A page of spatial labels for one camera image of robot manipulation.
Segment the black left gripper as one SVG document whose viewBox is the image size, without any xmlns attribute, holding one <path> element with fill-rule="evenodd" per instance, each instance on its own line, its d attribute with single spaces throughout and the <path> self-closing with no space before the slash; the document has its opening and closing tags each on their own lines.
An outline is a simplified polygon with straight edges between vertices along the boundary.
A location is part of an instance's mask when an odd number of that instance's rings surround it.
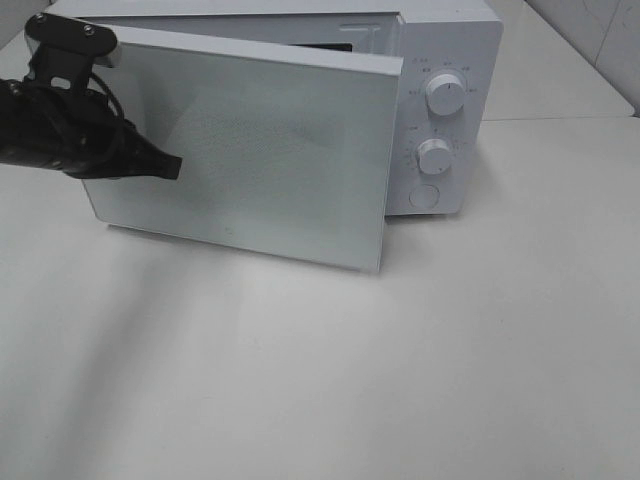
<svg viewBox="0 0 640 480">
<path fill-rule="evenodd" d="M 182 158 L 168 154 L 126 120 L 99 77 L 75 96 L 25 79 L 1 81 L 1 162 L 74 179 L 151 176 L 177 180 Z"/>
</svg>

